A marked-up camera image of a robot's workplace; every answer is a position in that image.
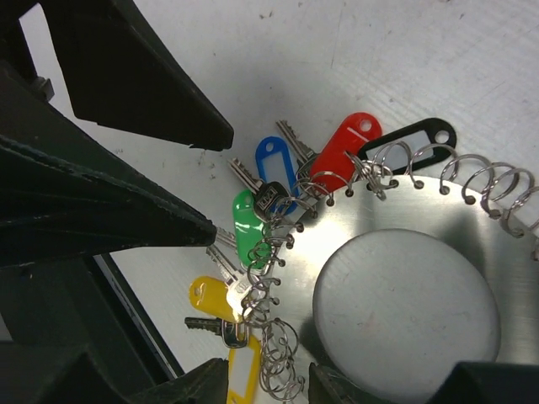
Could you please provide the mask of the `blue key tag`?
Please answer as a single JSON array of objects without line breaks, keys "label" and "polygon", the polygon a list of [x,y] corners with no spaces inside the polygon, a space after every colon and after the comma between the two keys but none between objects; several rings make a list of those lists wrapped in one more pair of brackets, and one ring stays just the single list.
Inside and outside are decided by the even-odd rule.
[{"label": "blue key tag", "polygon": [[277,181],[285,186],[292,196],[298,196],[295,188],[296,171],[287,143],[278,136],[267,136],[254,153],[259,177],[265,182]]}]

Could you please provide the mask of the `green key tag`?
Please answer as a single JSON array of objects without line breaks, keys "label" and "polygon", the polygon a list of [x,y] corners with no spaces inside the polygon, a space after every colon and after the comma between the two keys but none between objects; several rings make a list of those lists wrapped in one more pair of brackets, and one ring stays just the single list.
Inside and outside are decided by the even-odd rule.
[{"label": "green key tag", "polygon": [[267,258],[271,256],[271,246],[266,242],[258,244],[264,237],[264,222],[253,211],[253,194],[249,189],[238,193],[232,202],[232,218],[235,227],[237,255],[247,268],[251,263],[253,274],[264,272]]}]

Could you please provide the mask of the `red key tag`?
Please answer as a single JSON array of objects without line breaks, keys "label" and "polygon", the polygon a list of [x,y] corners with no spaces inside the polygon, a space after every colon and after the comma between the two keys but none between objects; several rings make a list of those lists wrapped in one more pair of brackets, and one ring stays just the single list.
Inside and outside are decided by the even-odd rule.
[{"label": "red key tag", "polygon": [[346,152],[356,155],[367,142],[381,136],[382,127],[373,115],[366,112],[348,115],[312,164],[311,178],[329,192],[344,187],[355,171]]}]

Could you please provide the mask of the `black key tag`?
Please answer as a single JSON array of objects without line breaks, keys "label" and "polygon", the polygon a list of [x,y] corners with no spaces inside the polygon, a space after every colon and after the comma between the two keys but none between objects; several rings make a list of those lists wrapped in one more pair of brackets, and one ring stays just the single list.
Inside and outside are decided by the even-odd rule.
[{"label": "black key tag", "polygon": [[408,166],[407,152],[401,146],[389,147],[392,143],[403,142],[410,149],[412,156],[420,148],[433,145],[421,156],[416,157],[414,171],[433,166],[445,161],[451,152],[443,147],[456,148],[457,135],[453,126],[440,118],[427,118],[401,129],[390,132],[378,139],[367,142],[358,152],[361,160],[381,162],[394,174],[403,175]]}]

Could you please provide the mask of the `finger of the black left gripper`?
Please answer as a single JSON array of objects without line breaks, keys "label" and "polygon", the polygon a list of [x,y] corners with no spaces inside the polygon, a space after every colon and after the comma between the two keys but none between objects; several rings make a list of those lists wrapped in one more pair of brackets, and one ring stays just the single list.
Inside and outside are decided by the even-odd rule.
[{"label": "finger of the black left gripper", "polygon": [[41,1],[80,120],[212,151],[234,129],[132,1]]},{"label": "finger of the black left gripper", "polygon": [[205,247],[216,227],[1,65],[1,265],[137,247]]}]

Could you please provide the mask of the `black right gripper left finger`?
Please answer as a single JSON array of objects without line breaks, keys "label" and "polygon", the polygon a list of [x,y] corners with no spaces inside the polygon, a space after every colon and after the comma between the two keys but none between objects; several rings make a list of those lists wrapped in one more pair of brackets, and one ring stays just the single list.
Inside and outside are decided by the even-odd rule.
[{"label": "black right gripper left finger", "polygon": [[106,338],[83,344],[1,343],[3,403],[223,403],[228,362],[210,359],[171,377],[148,344]]}]

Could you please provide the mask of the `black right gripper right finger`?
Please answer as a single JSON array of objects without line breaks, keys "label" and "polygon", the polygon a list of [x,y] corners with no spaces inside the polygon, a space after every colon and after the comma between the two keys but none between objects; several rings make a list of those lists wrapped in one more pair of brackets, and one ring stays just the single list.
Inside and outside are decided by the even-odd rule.
[{"label": "black right gripper right finger", "polygon": [[416,369],[363,387],[327,366],[309,367],[310,403],[537,403],[538,367],[459,362],[446,374]]}]

